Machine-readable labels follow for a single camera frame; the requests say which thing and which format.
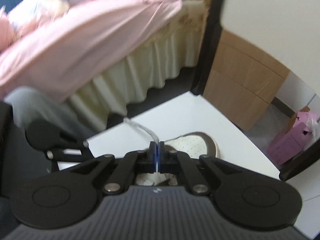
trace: person's leg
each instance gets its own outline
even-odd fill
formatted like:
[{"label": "person's leg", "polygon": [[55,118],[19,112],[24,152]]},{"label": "person's leg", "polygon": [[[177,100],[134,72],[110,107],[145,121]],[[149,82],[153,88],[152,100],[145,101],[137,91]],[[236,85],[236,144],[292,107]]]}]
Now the person's leg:
[{"label": "person's leg", "polygon": [[95,134],[66,106],[53,102],[32,88],[17,88],[4,101],[12,105],[14,123],[20,128],[26,129],[34,120],[44,119],[79,139]]}]

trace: white table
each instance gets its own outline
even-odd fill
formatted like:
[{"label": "white table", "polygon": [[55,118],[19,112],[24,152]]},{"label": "white table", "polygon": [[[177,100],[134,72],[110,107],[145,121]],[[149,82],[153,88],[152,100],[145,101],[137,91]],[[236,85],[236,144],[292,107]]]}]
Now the white table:
[{"label": "white table", "polygon": [[[160,140],[169,140],[186,133],[201,131],[213,137],[221,159],[273,178],[278,169],[223,114],[201,96],[184,93],[132,119],[155,132]],[[145,149],[152,138],[140,129],[121,123],[88,140],[95,157],[113,154],[123,157],[127,152]],[[70,163],[59,163],[60,169]]]}]

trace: pink bedding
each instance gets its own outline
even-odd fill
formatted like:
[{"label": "pink bedding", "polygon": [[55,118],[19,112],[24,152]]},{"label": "pink bedding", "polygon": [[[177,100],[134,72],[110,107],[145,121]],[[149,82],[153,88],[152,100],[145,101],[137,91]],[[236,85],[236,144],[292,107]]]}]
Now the pink bedding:
[{"label": "pink bedding", "polygon": [[30,86],[63,102],[163,27],[181,5],[181,0],[92,0],[71,8],[0,54],[0,97]]}]

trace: pink blanket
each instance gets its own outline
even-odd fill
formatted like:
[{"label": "pink blanket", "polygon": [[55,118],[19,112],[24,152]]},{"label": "pink blanket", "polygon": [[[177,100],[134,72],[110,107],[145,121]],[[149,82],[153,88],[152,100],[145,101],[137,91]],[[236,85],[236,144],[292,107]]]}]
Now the pink blanket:
[{"label": "pink blanket", "polygon": [[63,102],[120,61],[181,9],[181,0],[93,0],[0,55],[0,97],[30,86]]}]

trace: white logo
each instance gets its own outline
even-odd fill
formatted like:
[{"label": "white logo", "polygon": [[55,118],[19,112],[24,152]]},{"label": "white logo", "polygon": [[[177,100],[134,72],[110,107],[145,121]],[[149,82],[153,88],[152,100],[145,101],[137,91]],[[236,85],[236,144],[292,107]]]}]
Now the white logo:
[{"label": "white logo", "polygon": [[161,192],[161,191],[162,191],[162,189],[160,189],[160,188],[157,188],[157,189],[154,189],[154,190],[153,190],[153,192],[154,192],[154,193],[157,193],[157,194],[158,194],[159,192]]}]

